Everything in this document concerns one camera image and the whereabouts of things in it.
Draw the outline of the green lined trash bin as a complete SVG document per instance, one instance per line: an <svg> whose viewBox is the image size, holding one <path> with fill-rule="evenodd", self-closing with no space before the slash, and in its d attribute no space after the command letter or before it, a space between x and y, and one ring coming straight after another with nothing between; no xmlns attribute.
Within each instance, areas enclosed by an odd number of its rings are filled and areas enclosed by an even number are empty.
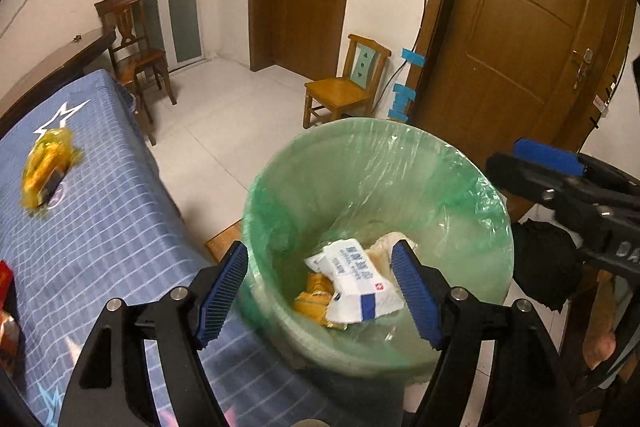
<svg viewBox="0 0 640 427"><path fill-rule="evenodd" d="M407 241L424 265L480 300L501 303L514 247L506 206L455 147L399 122L349 118L299 135L256 176L242 239L250 267L240 307L281 352L352 377L426 381L438 354L408 310L338 331L294 308L306 259L356 239L384 277Z"/></svg>

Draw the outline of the brown entrance door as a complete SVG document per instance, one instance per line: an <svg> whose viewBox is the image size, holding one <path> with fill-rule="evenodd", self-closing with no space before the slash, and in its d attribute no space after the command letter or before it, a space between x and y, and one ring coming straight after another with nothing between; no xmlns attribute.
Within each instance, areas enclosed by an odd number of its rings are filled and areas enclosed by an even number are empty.
<svg viewBox="0 0 640 427"><path fill-rule="evenodd" d="M477 165L522 138L579 150L635 10L634 0L430 0L413 126Z"/></svg>

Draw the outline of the dark wooden dining table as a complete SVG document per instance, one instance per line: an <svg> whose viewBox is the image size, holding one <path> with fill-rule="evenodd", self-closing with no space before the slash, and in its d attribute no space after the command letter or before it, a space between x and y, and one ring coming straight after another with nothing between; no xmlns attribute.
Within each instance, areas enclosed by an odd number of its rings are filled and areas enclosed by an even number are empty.
<svg viewBox="0 0 640 427"><path fill-rule="evenodd" d="M41 102L81 78L84 69L105 52L115 38L114 28L86 32L51 53L18 80L1 99L1 138Z"/></svg>

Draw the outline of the dark wooden chair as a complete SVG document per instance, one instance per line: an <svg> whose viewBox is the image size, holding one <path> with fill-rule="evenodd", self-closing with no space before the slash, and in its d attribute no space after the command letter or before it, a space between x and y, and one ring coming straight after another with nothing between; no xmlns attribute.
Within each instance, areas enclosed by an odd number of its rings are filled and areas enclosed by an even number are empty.
<svg viewBox="0 0 640 427"><path fill-rule="evenodd" d="M108 49L116 79L145 106L139 75L149 69L157 88L165 89L170 103L176 105L166 52L152 45L144 0L102 0L94 8L102 27L116 32L116 40Z"/></svg>

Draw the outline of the yellow plastic snack bag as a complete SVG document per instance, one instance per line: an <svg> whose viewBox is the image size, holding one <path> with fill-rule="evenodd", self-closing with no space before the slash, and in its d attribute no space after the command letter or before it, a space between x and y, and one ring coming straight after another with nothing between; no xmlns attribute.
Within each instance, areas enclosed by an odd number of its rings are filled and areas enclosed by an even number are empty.
<svg viewBox="0 0 640 427"><path fill-rule="evenodd" d="M36 211L47 205L68 170L83 157L84 153L74 145L72 130L55 128L44 132L27 155L22 174L22 206Z"/></svg>

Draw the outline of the yellow wrapper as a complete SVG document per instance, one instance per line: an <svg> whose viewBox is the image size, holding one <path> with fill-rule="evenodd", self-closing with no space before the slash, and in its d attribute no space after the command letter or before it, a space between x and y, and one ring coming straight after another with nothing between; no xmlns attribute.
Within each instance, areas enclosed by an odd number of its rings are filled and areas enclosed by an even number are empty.
<svg viewBox="0 0 640 427"><path fill-rule="evenodd" d="M346 324L331 322L326 318L326 311L333 294L333 284L325 275L309 273L305 290L294 299L293 308L297 313L327 329L344 331L347 329Z"/></svg>

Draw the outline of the red cigarette box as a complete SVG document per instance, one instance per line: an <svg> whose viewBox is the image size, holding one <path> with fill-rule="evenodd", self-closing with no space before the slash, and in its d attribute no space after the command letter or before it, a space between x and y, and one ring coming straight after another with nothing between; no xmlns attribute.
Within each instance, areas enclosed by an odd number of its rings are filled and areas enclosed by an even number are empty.
<svg viewBox="0 0 640 427"><path fill-rule="evenodd" d="M0 308L4 307L6 298L13 284L13 271L4 260L0 261Z"/></svg>

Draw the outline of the small yellow wooden chair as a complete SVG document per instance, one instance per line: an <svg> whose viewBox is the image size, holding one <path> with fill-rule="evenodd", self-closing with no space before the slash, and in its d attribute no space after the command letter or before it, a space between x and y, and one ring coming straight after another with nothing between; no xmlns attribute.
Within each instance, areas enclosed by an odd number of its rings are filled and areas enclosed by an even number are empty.
<svg viewBox="0 0 640 427"><path fill-rule="evenodd" d="M356 34L349 34L348 41L342 75L305 84L304 129L311 127L312 117L330 122L354 112L366 117L373 115L378 86L392 51Z"/></svg>

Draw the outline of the white blue tissue pack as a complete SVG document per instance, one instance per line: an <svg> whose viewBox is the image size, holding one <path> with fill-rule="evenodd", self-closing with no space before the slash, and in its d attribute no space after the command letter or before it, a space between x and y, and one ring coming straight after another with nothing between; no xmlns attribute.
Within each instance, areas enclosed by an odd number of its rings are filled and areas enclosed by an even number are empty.
<svg viewBox="0 0 640 427"><path fill-rule="evenodd" d="M305 265L326 277L333 294L326 321L357 324L385 317L405 308L396 286L378 272L357 239L339 239L307 257Z"/></svg>

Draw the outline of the blue star tablecloth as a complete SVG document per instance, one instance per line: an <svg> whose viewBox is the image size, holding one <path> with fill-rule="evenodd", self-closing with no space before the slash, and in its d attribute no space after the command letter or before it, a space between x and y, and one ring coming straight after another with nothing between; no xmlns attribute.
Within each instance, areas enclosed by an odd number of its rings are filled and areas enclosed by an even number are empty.
<svg viewBox="0 0 640 427"><path fill-rule="evenodd" d="M14 273L24 334L23 391L43 425L57 426L79 351L108 299L148 303L209 265L186 229L131 114L132 96L97 70L64 87L1 139L1 259ZM28 152L60 124L81 150L53 208L21 205ZM234 305L200 352L233 426L292 426L318 419L355 426L284 361Z"/></svg>

